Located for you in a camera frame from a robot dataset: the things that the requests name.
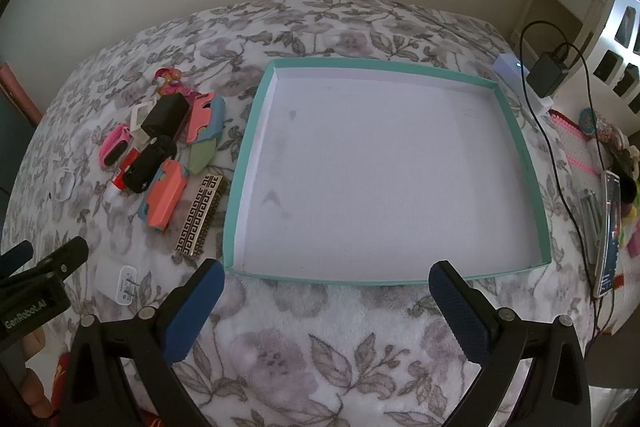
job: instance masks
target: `metal bolt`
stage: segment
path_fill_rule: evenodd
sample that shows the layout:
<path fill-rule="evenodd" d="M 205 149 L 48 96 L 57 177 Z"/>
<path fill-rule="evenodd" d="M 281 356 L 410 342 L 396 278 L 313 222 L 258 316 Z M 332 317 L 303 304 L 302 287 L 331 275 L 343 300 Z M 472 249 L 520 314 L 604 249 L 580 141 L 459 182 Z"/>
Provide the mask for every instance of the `metal bolt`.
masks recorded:
<path fill-rule="evenodd" d="M 574 322 L 571 320 L 571 317 L 569 315 L 560 315 L 558 317 L 558 321 L 560 322 L 560 324 L 566 326 L 567 328 L 570 328 L 574 325 Z"/>
<path fill-rule="evenodd" d="M 143 320 L 147 320 L 153 317 L 155 314 L 156 314 L 156 309 L 153 308 L 153 306 L 146 306 L 138 312 L 138 317 L 140 317 Z"/>
<path fill-rule="evenodd" d="M 88 328 L 94 323 L 95 317 L 93 315 L 87 315 L 86 317 L 82 317 L 80 320 L 80 325 Z"/>
<path fill-rule="evenodd" d="M 504 321 L 511 322 L 514 318 L 516 318 L 516 314 L 510 308 L 500 308 L 498 310 L 498 317 L 500 317 Z"/>

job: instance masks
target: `black power adapter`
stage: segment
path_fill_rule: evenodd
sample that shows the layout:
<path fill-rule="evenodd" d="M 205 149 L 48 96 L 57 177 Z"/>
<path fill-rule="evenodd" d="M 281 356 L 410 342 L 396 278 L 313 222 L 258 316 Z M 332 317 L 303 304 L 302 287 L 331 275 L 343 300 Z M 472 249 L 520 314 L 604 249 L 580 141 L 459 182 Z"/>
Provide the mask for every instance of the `black power adapter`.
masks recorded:
<path fill-rule="evenodd" d="M 540 98 L 551 96 L 568 73 L 564 62 L 555 53 L 543 52 L 527 75 L 527 83 Z"/>

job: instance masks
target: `human hand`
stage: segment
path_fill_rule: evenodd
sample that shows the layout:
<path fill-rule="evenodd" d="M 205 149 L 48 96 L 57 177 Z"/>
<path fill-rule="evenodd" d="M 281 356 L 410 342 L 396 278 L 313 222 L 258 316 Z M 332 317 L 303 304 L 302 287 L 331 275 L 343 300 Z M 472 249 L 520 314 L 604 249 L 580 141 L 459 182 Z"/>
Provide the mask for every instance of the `human hand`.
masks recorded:
<path fill-rule="evenodd" d="M 22 338 L 22 351 L 25 360 L 42 351 L 46 343 L 44 330 L 38 328 Z M 48 418 L 53 414 L 51 402 L 44 395 L 42 382 L 33 369 L 27 368 L 27 376 L 20 386 L 20 396 L 31 408 L 31 412 L 37 418 Z"/>

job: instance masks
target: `floral blanket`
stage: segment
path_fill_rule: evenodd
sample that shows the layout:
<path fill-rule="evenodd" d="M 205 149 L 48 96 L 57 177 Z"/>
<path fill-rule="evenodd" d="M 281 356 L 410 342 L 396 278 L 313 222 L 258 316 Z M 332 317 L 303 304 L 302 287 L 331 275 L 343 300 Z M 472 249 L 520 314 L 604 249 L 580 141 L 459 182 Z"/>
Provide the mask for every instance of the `floral blanket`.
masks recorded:
<path fill-rule="evenodd" d="M 151 97 L 150 80 L 162 66 L 182 70 L 188 87 L 225 97 L 223 139 L 206 172 L 232 178 L 255 89 L 273 57 L 404 60 L 494 78 L 490 65 L 506 51 L 504 39 L 481 20 L 381 0 L 247 2 L 141 31 L 82 62 L 47 109 L 15 182 L 2 251 L 28 239 L 40 259 L 75 235 L 87 240 L 89 260 L 66 282 L 71 308 L 52 322 L 67 345 L 81 316 L 131 317 L 188 279 L 195 265 L 176 255 L 174 246 L 200 176 L 190 180 L 167 230 L 159 233 L 135 215 L 142 195 L 107 200 L 113 171 L 97 162 L 101 141 L 115 124 L 128 121 L 132 105 Z M 542 136 L 509 98 L 540 182 L 553 261 L 473 286 L 523 319 L 570 315 L 584 342 L 593 323 L 577 237 Z M 543 121 L 566 198 L 575 207 L 558 134 L 550 120 Z M 184 160 L 185 145 L 178 147 Z M 76 177 L 62 203 L 50 195 L 60 168 Z M 207 237 L 208 257 L 220 255 L 225 207 L 226 198 Z M 102 255 L 138 269 L 140 288 L 130 306 L 95 289 Z M 154 410 L 132 363 L 126 370 L 141 407 Z M 431 427 L 451 413 L 478 366 L 464 357 L 425 286 L 312 285 L 228 275 L 192 351 L 174 370 L 215 426 Z M 496 425 L 508 417 L 526 370 L 522 362 Z"/>

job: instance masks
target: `gold patterned object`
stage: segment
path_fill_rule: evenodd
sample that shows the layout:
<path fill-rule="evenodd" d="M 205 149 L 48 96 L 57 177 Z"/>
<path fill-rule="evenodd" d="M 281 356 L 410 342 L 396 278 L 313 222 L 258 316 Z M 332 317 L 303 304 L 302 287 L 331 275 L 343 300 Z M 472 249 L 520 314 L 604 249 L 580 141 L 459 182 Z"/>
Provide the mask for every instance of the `gold patterned object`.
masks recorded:
<path fill-rule="evenodd" d="M 187 219 L 184 221 L 175 251 L 188 257 L 198 257 L 202 253 L 211 220 L 225 189 L 226 179 L 224 176 L 215 174 L 204 176 L 198 193 L 191 203 Z"/>

